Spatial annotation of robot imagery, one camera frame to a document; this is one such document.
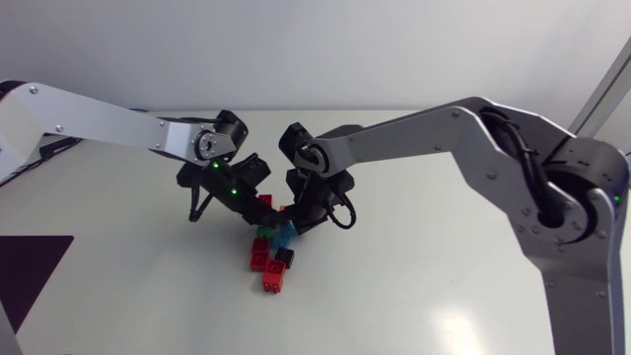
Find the green block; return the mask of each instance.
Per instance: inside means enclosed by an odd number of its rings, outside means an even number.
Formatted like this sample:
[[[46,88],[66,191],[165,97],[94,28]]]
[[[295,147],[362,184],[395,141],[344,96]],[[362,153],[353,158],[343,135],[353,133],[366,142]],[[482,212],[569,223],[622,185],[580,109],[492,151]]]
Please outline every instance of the green block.
[[[258,226],[258,229],[256,229],[256,236],[259,238],[273,239],[274,230],[269,227]]]

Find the black cable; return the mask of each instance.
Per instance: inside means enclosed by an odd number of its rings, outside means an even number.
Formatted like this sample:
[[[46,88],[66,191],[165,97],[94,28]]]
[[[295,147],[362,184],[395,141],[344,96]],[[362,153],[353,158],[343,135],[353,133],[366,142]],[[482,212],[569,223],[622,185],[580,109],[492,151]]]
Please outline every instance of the black cable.
[[[39,166],[41,166],[45,162],[49,161],[53,157],[55,157],[55,156],[65,152],[65,151],[67,151],[68,149],[76,146],[81,141],[82,141],[82,139],[77,138],[74,142],[68,144],[67,146],[65,146],[63,148],[60,148],[57,151],[54,151],[54,152],[50,153],[47,157],[40,158],[39,160],[36,160],[36,161],[34,161],[32,163],[29,163],[29,164],[21,166],[20,169],[15,171],[15,172],[13,172],[10,177],[8,177],[4,181],[0,182],[0,187],[6,185],[7,183],[9,183],[11,181],[13,181],[14,179],[18,178],[20,175],[28,173],[31,170],[35,169],[35,168],[38,168]]]
[[[341,229],[351,229],[354,225],[355,222],[357,222],[357,214],[355,213],[355,207],[353,207],[353,204],[351,203],[351,200],[348,199],[348,197],[346,196],[345,193],[343,193],[341,196],[338,196],[340,198],[340,200],[342,201],[342,206],[346,206],[346,208],[348,208],[348,212],[351,216],[351,221],[345,225],[342,224],[337,217],[335,217],[335,215],[333,214],[333,208],[331,207],[330,204],[326,204],[324,206],[324,209],[326,209],[326,215],[328,215],[328,217],[331,219],[331,221],[333,221],[333,223],[341,228]]]
[[[519,127],[498,112],[484,110],[481,114],[509,135],[517,150],[517,159],[522,165],[528,191],[536,207],[546,218],[545,222],[548,222],[550,225],[561,225],[563,223],[563,213],[558,204],[555,203],[551,188],[548,185],[548,177],[534,158],[537,155],[536,151],[528,147],[518,131]]]

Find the blue block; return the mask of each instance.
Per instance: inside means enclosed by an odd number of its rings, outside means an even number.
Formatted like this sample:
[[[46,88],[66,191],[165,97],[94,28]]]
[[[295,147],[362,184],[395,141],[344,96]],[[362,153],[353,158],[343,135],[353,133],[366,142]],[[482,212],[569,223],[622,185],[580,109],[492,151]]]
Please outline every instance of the blue block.
[[[272,241],[272,249],[287,248],[293,237],[298,236],[298,231],[292,222],[288,222],[280,226],[274,231],[274,240]]]

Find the white tabletop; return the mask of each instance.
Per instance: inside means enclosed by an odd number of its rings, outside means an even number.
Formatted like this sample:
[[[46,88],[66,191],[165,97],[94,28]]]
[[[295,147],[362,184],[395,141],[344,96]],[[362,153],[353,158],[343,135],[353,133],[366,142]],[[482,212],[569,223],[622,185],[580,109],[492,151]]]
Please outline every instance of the white tabletop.
[[[290,123],[317,135],[401,113],[238,111],[239,158],[257,152],[273,172],[259,192],[289,204]],[[217,201],[188,222],[180,166],[82,142],[0,189],[0,234],[75,236],[18,333],[25,354],[553,354],[539,272],[450,154],[351,168],[357,225],[294,239],[276,295],[249,270],[254,226]]]

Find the red lego brick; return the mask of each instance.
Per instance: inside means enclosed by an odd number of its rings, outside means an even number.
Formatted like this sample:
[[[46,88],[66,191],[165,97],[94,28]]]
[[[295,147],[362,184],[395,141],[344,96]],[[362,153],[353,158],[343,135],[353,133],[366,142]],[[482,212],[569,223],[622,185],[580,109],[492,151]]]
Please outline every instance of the red lego brick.
[[[257,251],[269,251],[272,241],[267,238],[254,238],[252,242],[252,253]]]
[[[269,260],[263,274],[263,289],[265,292],[279,293],[283,289],[283,276],[287,266],[280,260]]]
[[[272,207],[272,195],[258,195],[258,198],[265,201],[269,207]]]
[[[249,268],[252,271],[265,271],[269,262],[269,251],[255,251],[252,253],[252,259],[249,261]]]

